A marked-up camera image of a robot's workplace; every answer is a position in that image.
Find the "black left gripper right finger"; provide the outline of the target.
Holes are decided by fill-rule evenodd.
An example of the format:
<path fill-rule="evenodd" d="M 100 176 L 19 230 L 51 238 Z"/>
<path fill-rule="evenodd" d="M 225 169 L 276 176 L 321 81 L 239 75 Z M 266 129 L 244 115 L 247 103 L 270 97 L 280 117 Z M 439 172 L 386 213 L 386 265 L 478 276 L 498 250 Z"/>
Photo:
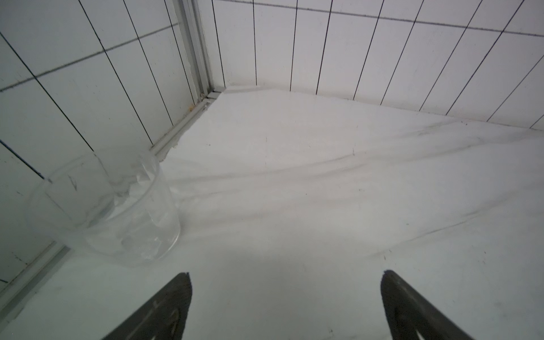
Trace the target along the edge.
<path fill-rule="evenodd" d="M 471 338 L 392 270 L 383 274 L 381 297 L 393 339 Z"/>

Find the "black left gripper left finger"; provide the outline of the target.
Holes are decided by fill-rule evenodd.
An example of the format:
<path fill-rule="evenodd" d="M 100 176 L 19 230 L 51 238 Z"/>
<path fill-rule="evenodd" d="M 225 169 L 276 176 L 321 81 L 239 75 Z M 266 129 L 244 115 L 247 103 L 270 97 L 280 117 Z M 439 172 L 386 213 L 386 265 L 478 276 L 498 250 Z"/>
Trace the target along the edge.
<path fill-rule="evenodd" d="M 106 339 L 181 339 L 192 300 L 191 277 L 179 273 Z"/>

